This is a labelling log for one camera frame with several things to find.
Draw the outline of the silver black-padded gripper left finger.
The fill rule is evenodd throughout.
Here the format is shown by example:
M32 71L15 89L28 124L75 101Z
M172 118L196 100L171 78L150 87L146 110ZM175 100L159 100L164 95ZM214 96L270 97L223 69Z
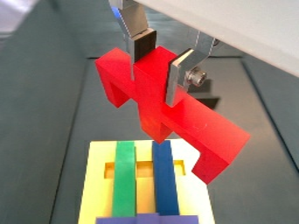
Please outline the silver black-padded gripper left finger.
M138 62L154 49L156 30L148 27L144 6L135 0L108 0L126 38L126 49Z

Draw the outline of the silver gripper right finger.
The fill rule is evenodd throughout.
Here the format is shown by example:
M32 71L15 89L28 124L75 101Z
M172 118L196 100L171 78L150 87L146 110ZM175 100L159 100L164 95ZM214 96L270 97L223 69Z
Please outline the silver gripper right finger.
M200 63L210 57L216 39L202 31L191 31L191 44L182 54L171 60L167 75L164 101L174 107L182 100L180 91L187 91L190 85L199 87L207 79L207 73L200 69Z

